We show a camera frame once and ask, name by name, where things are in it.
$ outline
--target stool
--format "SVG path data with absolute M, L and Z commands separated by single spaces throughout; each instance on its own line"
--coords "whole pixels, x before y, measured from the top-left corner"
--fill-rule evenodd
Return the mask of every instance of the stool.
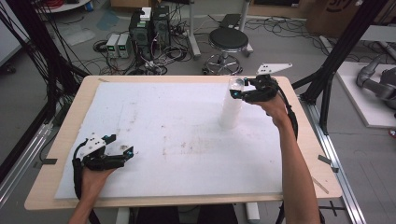
M 206 60 L 204 75 L 209 72 L 216 75 L 235 75 L 242 72 L 239 61 L 228 54 L 247 48 L 248 37 L 242 31 L 233 28 L 216 29 L 209 35 L 209 44 L 214 49 L 221 50 L 221 54 L 212 55 Z

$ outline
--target round stool seat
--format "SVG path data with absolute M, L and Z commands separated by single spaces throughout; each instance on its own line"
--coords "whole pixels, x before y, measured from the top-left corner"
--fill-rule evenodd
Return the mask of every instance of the round stool seat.
M 233 28 L 219 28 L 210 33 L 209 43 L 222 51 L 238 52 L 248 46 L 248 36 Z

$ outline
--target wooden table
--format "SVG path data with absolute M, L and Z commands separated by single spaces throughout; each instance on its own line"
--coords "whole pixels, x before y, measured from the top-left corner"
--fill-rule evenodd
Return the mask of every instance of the wooden table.
M 28 210 L 46 210 L 74 208 L 75 200 L 57 200 L 54 195 L 62 178 L 64 165 L 70 148 L 76 141 L 78 129 L 92 103 L 96 89 L 102 82 L 170 82 L 170 83 L 227 83 L 230 77 L 196 77 L 196 76 L 165 76 L 165 77 L 126 77 L 126 76 L 91 76 L 86 77 L 78 94 L 70 107 L 52 147 L 49 159 L 58 159 L 55 165 L 43 165 L 25 202 Z M 314 178 L 318 198 L 338 198 L 342 191 L 330 165 L 318 160 L 324 156 L 321 146 L 311 128 L 308 118 L 285 77 L 275 77 L 282 90 L 286 93 L 299 122 L 298 144 Z M 282 195 L 249 194 L 249 195 L 206 195 L 179 197 L 146 197 L 99 199 L 97 207 L 150 206 L 167 204 L 205 204 L 205 203 L 246 203 L 260 201 L 279 201 Z

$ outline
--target black pants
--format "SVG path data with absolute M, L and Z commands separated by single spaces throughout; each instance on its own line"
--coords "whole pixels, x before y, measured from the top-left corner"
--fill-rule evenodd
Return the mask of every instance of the black pants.
M 175 206 L 139 208 L 136 224 L 179 224 Z M 232 204 L 202 205 L 197 224 L 237 224 Z

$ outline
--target clear bottle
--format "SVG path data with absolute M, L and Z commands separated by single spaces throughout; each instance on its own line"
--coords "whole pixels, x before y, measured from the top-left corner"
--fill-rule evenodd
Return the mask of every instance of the clear bottle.
M 239 112 L 242 108 L 242 100 L 234 99 L 230 94 L 230 90 L 243 91 L 244 83 L 244 80 L 240 77 L 230 78 L 219 116 L 219 125 L 223 129 L 233 129 L 238 124 Z

